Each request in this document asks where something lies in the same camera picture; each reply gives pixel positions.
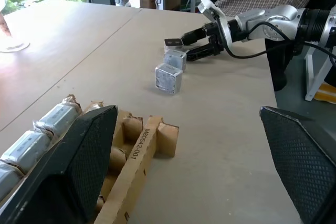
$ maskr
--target wooden table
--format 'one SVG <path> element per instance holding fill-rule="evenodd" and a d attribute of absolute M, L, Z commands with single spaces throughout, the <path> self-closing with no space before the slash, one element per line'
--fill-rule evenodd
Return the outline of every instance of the wooden table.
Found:
<path fill-rule="evenodd" d="M 0 55 L 15 58 L 0 70 L 1 124 L 8 124 L 0 153 L 74 93 L 83 107 L 103 100 L 180 126 L 176 157 L 154 160 L 129 223 L 300 223 L 258 116 L 261 105 L 276 106 L 266 57 L 223 53 L 189 63 L 171 96 L 154 86 L 163 39 L 199 28 L 203 15 L 49 1 L 9 16 L 9 24 L 27 16 L 35 18 L 26 27 L 37 27 L 25 31 L 32 45 Z M 265 48 L 262 40 L 235 46 L 241 55 Z"/>

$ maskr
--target battery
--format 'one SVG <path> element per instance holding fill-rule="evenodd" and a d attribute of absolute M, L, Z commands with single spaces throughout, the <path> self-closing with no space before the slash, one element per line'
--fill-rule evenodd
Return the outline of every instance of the battery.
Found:
<path fill-rule="evenodd" d="M 58 104 L 36 122 L 36 126 L 49 130 L 53 132 L 56 137 L 60 137 L 68 130 L 78 116 L 79 113 L 75 107 Z"/>
<path fill-rule="evenodd" d="M 26 131 L 2 156 L 1 160 L 18 166 L 25 174 L 48 150 L 51 139 L 38 131 Z"/>
<path fill-rule="evenodd" d="M 20 182 L 22 176 L 15 168 L 5 163 L 0 163 L 0 201 Z"/>

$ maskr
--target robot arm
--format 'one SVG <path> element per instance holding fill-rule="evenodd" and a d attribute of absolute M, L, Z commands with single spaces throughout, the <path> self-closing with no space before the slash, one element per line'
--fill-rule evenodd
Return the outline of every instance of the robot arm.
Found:
<path fill-rule="evenodd" d="M 185 34 L 182 42 L 190 45 L 208 37 L 209 44 L 190 50 L 187 53 L 189 61 L 219 54 L 224 49 L 232 53 L 232 43 L 253 39 L 287 41 L 287 44 L 295 45 L 294 54 L 299 54 L 307 41 L 318 42 L 320 48 L 332 49 L 336 45 L 336 7 L 330 11 L 284 5 L 249 10 L 232 20 L 227 20 L 222 10 L 210 0 L 201 0 L 198 9 L 212 23 Z"/>

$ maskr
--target cardboard divider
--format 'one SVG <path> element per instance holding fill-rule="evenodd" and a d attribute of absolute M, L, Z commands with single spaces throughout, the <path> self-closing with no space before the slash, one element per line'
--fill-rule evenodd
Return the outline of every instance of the cardboard divider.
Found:
<path fill-rule="evenodd" d="M 178 134 L 179 128 L 163 123 L 161 116 L 149 117 L 143 127 L 142 118 L 119 111 L 109 172 L 97 200 L 97 215 L 91 223 L 127 223 L 154 154 L 174 157 Z"/>

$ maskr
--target white stand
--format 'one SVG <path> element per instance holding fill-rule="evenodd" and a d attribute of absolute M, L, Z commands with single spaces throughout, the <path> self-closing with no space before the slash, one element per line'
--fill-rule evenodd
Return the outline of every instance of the white stand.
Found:
<path fill-rule="evenodd" d="M 314 67 L 313 67 L 313 57 L 316 57 L 316 50 L 315 48 L 309 48 L 308 53 L 306 55 L 306 82 L 307 82 L 307 95 L 306 101 L 311 102 L 314 98 L 315 94 L 319 90 L 320 86 L 324 82 L 327 74 L 329 73 L 332 64 L 327 57 L 326 61 L 324 62 L 322 68 L 320 69 L 319 73 L 314 76 Z M 335 54 L 336 50 L 335 47 L 333 48 L 332 53 Z"/>

